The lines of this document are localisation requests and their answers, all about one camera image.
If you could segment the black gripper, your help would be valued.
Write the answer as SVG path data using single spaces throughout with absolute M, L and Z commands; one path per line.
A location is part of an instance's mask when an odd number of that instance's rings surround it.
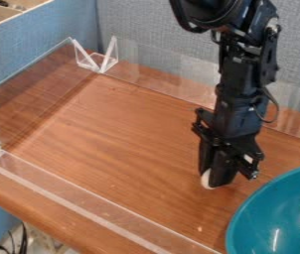
M 238 99 L 230 104 L 217 101 L 215 111 L 198 108 L 193 131 L 201 138 L 199 174 L 209 168 L 209 186 L 229 185 L 237 173 L 249 180 L 257 178 L 258 164 L 264 152 L 256 142 L 261 125 L 274 119 L 265 119 L 269 98 L 264 95 Z

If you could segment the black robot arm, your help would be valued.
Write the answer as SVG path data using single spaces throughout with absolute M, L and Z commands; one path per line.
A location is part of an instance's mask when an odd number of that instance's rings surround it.
M 211 33 L 219 46 L 215 108 L 195 110 L 193 131 L 199 142 L 202 186 L 215 189 L 236 175 L 254 179 L 264 153 L 256 143 L 276 102 L 266 85 L 278 72 L 277 41 L 281 32 L 277 8 L 270 0 L 169 0 L 186 31 Z

